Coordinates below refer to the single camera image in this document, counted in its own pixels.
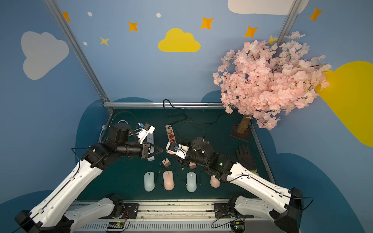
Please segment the pink USB charger plug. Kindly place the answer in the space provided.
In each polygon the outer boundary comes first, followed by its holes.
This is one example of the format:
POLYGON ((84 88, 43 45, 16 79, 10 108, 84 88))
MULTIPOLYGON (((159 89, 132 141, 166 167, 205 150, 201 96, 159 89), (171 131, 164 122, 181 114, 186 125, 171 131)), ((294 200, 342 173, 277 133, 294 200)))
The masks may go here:
POLYGON ((197 165, 195 163, 192 163, 192 162, 189 163, 189 167, 190 167, 191 170, 196 170, 197 169, 197 165))

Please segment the light green wireless mouse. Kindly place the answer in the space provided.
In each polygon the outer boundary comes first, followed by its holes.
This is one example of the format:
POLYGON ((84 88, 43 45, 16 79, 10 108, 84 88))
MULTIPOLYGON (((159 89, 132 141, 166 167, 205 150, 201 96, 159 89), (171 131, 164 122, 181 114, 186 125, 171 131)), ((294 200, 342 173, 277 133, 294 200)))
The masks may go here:
POLYGON ((144 189, 146 192, 151 192, 155 188, 154 172, 149 171, 144 174, 144 189))

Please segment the pink wireless mouse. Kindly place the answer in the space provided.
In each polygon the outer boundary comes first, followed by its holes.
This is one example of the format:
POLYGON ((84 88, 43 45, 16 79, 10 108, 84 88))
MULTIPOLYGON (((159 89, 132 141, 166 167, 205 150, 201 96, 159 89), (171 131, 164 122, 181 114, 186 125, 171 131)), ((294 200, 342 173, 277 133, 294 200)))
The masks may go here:
POLYGON ((167 191, 171 191, 174 189, 174 178, 173 178, 173 172, 168 170, 163 173, 163 181, 164 181, 164 188, 167 191))
POLYGON ((220 180, 217 179, 217 178, 214 177, 214 176, 211 176, 211 178, 210 178, 210 185, 211 185, 213 188, 219 188, 219 187, 220 187, 220 180))

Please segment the light blue wireless mouse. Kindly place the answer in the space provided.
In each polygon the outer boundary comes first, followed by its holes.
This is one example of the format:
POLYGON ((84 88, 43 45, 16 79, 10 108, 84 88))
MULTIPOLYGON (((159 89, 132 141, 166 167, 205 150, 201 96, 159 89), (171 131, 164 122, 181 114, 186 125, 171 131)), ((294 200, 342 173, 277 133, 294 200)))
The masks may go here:
POLYGON ((187 173, 187 176, 186 176, 187 180, 186 180, 186 188, 187 188, 187 191, 190 192, 190 193, 193 193, 196 191, 197 189, 197 175, 196 173, 194 172, 189 172, 187 173))

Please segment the pink wireless mouse front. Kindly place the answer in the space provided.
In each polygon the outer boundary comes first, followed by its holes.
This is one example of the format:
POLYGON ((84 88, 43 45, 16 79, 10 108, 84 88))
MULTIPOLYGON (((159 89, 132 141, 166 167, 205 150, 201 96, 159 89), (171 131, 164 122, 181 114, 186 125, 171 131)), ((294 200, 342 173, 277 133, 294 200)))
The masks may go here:
POLYGON ((173 172, 168 170, 163 173, 163 181, 164 181, 164 188, 167 191, 171 191, 174 189, 174 178, 173 178, 173 172))

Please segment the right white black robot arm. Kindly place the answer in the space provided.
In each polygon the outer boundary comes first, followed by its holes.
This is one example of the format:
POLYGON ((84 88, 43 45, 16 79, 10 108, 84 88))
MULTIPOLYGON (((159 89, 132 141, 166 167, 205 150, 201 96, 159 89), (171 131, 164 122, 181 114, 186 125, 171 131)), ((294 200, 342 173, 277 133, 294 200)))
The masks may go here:
POLYGON ((300 189, 287 189, 261 178, 239 162, 215 152, 210 142, 200 137, 194 139, 190 146, 169 142, 166 150, 180 164, 202 166, 207 174, 220 182, 235 184, 258 197, 258 200, 243 196, 231 198, 228 206, 232 213, 269 219, 286 233, 300 231, 305 199, 300 189))

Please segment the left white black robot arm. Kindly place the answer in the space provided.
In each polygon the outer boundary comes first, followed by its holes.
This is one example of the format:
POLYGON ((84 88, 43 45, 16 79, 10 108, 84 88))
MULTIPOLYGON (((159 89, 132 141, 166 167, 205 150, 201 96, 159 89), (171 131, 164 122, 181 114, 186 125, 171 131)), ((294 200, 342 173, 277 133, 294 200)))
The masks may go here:
POLYGON ((126 217, 123 201, 115 195, 75 211, 68 208, 85 188, 121 156, 141 159, 161 154, 163 149, 152 143, 98 143, 87 148, 73 171, 40 204, 22 210, 15 217, 19 227, 28 233, 72 233, 102 217, 126 217))

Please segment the beige wooden power strip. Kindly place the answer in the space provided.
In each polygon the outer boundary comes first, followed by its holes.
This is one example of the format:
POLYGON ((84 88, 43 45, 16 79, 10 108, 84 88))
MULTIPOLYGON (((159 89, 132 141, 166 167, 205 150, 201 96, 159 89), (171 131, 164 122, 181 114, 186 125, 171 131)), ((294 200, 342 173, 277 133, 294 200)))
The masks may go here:
POLYGON ((175 134, 174 134, 174 130, 173 130, 172 125, 170 125, 170 124, 166 125, 165 128, 166 128, 166 133, 167 133, 168 141, 170 143, 176 143, 175 134))

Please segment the black green work glove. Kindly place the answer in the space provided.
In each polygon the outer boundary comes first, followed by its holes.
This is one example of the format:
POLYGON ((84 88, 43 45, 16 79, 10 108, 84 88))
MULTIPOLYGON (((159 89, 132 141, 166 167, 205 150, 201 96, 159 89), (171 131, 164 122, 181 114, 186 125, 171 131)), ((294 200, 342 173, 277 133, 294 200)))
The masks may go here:
POLYGON ((252 173, 257 174, 257 165, 254 158, 246 145, 241 145, 236 149, 238 162, 252 173))

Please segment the green circuit board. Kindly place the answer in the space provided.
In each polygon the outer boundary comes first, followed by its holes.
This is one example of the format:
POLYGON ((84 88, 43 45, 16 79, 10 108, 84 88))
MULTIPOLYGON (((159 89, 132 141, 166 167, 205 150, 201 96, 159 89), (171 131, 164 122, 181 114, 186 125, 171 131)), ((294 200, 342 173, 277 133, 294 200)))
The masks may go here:
POLYGON ((122 232, 125 229, 125 223, 124 222, 114 222, 110 221, 107 225, 106 232, 122 232))
POLYGON ((231 233, 244 233, 245 231, 245 223, 242 221, 232 221, 230 223, 231 233))

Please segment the green circuit board right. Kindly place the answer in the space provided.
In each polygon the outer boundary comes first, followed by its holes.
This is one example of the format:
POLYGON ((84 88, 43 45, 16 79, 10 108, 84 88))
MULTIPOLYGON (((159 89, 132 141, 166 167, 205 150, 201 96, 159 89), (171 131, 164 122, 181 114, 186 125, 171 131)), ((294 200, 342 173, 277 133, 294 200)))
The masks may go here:
POLYGON ((232 221, 230 223, 231 233, 244 233, 245 231, 245 223, 242 221, 232 221))

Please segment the pink cherry blossom tree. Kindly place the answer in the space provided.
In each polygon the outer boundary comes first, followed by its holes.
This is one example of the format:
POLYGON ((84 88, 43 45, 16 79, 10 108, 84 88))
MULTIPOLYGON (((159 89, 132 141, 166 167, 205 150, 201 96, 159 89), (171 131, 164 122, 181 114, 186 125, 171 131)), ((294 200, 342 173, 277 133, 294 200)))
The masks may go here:
POLYGON ((309 60, 308 44, 299 43, 302 34, 293 32, 288 41, 246 42, 241 50, 230 50, 221 59, 213 81, 221 89, 221 101, 229 114, 237 111, 243 118, 235 134, 242 137, 255 119, 264 129, 273 129, 280 113, 309 106, 317 97, 316 88, 329 86, 330 64, 324 56, 309 60))

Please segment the aluminium back frame bar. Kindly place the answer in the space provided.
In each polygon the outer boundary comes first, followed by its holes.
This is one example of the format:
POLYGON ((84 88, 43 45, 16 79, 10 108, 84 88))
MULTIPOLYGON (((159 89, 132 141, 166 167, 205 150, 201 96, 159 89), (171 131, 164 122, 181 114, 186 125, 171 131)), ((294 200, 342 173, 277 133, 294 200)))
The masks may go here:
POLYGON ((222 103, 169 103, 167 101, 160 103, 140 103, 140 102, 104 102, 106 108, 202 108, 202 109, 223 109, 222 103))

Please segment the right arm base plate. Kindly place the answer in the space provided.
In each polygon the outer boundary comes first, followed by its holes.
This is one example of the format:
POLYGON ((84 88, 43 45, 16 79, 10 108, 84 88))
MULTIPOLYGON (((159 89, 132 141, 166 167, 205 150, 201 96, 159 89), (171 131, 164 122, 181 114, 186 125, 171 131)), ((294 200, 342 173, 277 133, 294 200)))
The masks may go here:
POLYGON ((226 203, 214 203, 215 218, 254 218, 253 215, 242 215, 226 203))

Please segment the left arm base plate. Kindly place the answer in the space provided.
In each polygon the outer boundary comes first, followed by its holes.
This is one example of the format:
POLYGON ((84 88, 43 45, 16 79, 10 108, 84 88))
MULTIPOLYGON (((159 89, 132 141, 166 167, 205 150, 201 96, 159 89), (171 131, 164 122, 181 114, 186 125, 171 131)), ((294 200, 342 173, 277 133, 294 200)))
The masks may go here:
POLYGON ((111 214, 111 218, 122 219, 130 218, 136 219, 139 211, 138 203, 120 203, 115 205, 111 214))

